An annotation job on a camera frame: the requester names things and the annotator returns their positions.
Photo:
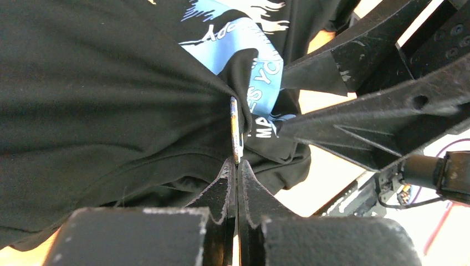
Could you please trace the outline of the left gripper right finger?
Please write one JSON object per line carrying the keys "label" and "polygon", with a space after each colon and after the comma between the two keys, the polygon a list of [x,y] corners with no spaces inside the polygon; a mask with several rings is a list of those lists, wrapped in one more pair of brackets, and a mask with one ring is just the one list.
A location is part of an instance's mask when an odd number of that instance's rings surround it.
{"label": "left gripper right finger", "polygon": [[380,217],[301,217],[238,165],[240,265],[421,265],[412,239]]}

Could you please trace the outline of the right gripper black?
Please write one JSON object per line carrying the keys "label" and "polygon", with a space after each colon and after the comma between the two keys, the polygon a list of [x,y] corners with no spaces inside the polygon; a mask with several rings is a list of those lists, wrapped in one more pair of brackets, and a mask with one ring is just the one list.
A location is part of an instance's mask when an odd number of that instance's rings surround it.
{"label": "right gripper black", "polygon": [[467,129],[469,1],[443,1],[396,46],[428,5],[381,1],[333,40],[285,66],[283,89],[361,97],[287,120],[279,136],[382,171]]}

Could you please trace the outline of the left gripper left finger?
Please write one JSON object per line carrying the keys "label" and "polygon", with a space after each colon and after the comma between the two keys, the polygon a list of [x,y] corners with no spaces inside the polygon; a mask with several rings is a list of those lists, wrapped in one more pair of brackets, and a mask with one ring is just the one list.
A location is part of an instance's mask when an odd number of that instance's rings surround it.
{"label": "left gripper left finger", "polygon": [[236,166],[186,206],[81,208],[62,226],[45,265],[231,265]]}

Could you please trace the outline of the round blue yellow brooch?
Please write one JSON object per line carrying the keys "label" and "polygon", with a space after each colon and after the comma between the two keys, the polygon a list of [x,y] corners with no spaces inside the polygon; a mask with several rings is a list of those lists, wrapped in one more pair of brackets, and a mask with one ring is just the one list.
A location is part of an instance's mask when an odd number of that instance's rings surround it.
{"label": "round blue yellow brooch", "polygon": [[238,101],[235,97],[231,97],[230,99],[230,117],[233,158],[234,163],[239,165],[243,157],[244,141],[243,134],[240,130]]}

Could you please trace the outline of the black printed t-shirt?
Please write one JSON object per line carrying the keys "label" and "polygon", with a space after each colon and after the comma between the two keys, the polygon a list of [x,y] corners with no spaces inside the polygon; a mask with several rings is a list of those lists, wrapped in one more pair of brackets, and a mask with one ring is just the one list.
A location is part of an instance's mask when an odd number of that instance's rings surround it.
{"label": "black printed t-shirt", "polygon": [[283,67],[358,1],[2,1],[1,247],[28,251],[83,207],[183,206],[232,156],[271,192],[304,181]]}

